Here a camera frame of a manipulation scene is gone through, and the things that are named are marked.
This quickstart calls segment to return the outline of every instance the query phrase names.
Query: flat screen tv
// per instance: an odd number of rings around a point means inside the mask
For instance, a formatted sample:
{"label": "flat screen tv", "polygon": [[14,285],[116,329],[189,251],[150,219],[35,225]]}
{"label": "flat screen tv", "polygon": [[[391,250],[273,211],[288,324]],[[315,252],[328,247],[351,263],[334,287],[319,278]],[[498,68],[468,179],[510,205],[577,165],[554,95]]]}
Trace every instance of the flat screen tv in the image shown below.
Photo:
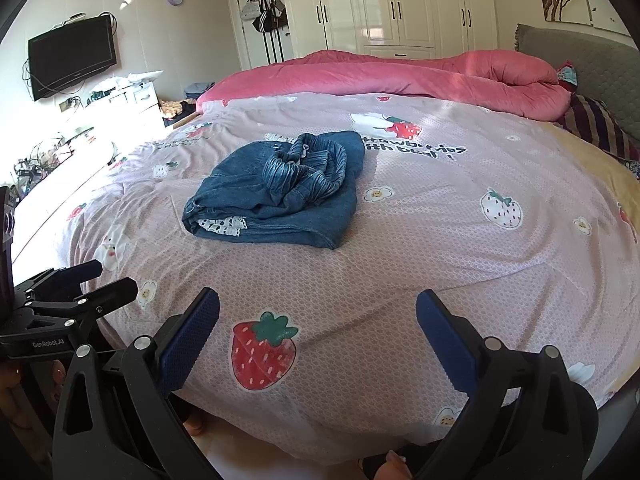
{"label": "flat screen tv", "polygon": [[33,100],[57,94],[115,64],[110,15],[50,30],[29,40]]}

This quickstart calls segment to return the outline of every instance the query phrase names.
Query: tile floor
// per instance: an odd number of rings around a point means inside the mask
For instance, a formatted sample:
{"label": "tile floor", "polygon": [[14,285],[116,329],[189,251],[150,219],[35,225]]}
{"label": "tile floor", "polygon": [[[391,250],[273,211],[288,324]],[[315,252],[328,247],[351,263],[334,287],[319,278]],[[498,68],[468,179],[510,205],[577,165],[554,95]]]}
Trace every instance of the tile floor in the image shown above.
{"label": "tile floor", "polygon": [[213,416],[194,440],[225,480],[366,480],[355,462],[323,467],[298,460]]}

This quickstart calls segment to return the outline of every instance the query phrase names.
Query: pink bed sheet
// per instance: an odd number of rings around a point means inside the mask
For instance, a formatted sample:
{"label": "pink bed sheet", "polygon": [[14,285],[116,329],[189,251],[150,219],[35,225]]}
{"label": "pink bed sheet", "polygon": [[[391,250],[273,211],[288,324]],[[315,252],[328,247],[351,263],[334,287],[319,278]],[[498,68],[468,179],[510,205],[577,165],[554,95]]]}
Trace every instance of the pink bed sheet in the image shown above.
{"label": "pink bed sheet", "polygon": [[445,59],[404,60],[321,50],[233,74],[198,99],[198,111],[209,101],[299,92],[431,96],[539,121],[557,120],[570,100],[549,63],[520,52],[473,50]]}

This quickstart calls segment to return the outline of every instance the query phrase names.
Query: metal bolt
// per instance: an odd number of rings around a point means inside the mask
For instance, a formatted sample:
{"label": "metal bolt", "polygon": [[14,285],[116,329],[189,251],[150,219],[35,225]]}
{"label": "metal bolt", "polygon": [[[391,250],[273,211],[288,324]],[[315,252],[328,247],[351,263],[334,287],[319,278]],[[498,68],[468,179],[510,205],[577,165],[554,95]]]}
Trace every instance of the metal bolt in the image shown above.
{"label": "metal bolt", "polygon": [[143,335],[142,337],[136,339],[136,342],[133,343],[133,346],[135,346],[138,350],[149,348],[149,345],[151,345],[151,339],[146,335]]}
{"label": "metal bolt", "polygon": [[549,345],[549,346],[545,347],[545,354],[547,354],[552,359],[555,359],[556,357],[558,357],[560,355],[560,352],[558,351],[558,349],[555,346]]}
{"label": "metal bolt", "polygon": [[502,348],[502,343],[500,343],[500,340],[495,337],[488,337],[484,342],[484,346],[495,352]]}
{"label": "metal bolt", "polygon": [[91,347],[89,345],[82,345],[78,347],[76,350],[76,355],[78,357],[85,357],[91,351]]}

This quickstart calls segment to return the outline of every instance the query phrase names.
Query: headboard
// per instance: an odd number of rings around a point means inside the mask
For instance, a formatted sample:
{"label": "headboard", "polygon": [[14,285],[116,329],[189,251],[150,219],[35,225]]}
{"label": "headboard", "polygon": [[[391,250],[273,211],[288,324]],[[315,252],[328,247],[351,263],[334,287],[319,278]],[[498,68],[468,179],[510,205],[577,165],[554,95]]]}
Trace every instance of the headboard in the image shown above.
{"label": "headboard", "polygon": [[578,75],[578,93],[603,101],[640,144],[640,52],[591,34],[529,25],[518,25],[516,50],[556,68],[570,60]]}

